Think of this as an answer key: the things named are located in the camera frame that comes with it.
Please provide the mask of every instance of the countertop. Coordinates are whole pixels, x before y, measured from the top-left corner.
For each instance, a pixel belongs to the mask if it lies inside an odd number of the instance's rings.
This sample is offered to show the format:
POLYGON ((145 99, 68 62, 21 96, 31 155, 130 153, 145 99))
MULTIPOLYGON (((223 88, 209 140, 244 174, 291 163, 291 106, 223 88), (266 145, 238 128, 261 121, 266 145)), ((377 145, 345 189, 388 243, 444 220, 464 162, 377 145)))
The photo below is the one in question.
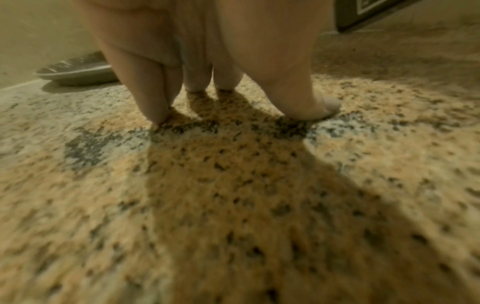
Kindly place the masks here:
POLYGON ((321 122, 247 77, 159 127, 119 85, 0 91, 0 302, 480 303, 478 37, 321 36, 321 122))

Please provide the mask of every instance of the black device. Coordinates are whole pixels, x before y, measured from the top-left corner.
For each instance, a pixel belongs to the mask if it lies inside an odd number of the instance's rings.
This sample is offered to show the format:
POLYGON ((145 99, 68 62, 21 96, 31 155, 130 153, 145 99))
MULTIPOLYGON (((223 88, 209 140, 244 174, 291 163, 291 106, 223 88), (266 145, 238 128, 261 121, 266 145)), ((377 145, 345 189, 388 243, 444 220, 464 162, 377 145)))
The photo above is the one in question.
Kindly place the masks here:
POLYGON ((339 33, 347 33, 383 19, 420 0, 335 0, 335 26, 339 33))

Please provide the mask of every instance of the speckled countertop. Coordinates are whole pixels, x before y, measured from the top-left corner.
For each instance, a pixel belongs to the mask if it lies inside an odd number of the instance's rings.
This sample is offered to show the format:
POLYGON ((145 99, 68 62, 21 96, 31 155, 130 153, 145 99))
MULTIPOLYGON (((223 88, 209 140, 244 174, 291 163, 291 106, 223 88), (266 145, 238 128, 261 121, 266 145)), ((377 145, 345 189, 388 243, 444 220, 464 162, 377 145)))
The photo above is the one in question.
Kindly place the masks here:
POLYGON ((480 29, 322 36, 344 100, 245 78, 153 127, 121 86, 0 92, 0 303, 480 302, 480 29))

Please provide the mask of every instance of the granite surface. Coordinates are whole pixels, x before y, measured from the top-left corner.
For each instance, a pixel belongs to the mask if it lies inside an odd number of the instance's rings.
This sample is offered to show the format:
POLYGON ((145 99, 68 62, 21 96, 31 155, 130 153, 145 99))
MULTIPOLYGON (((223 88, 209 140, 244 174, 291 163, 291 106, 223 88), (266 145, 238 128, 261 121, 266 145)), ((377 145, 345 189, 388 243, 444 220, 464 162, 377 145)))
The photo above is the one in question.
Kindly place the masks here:
POLYGON ((336 117, 244 78, 163 126, 0 91, 0 303, 479 303, 480 29, 321 36, 336 117))

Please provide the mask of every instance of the wall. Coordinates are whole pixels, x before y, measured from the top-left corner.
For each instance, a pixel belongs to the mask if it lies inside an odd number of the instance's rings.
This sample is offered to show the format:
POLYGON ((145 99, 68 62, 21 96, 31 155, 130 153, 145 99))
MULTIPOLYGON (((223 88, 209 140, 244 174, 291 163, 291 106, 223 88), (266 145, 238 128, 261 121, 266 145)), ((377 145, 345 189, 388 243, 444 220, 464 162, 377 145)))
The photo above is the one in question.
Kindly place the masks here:
MULTIPOLYGON (((480 24, 480 0, 422 0, 370 28, 480 24)), ((333 18, 325 21, 333 30, 333 18)), ((45 64, 96 50, 68 0, 0 0, 0 88, 45 64)))

